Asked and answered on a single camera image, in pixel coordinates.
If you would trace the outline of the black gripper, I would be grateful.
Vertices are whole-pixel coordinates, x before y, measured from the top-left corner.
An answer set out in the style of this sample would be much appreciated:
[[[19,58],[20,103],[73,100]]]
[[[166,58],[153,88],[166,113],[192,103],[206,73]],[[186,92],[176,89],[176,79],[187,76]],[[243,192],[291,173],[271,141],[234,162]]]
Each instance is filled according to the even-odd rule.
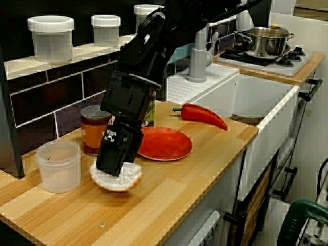
[[[141,76],[114,71],[100,109],[120,121],[106,127],[101,140],[96,168],[118,177],[124,162],[133,162],[144,134],[141,130],[153,92],[161,85]]]

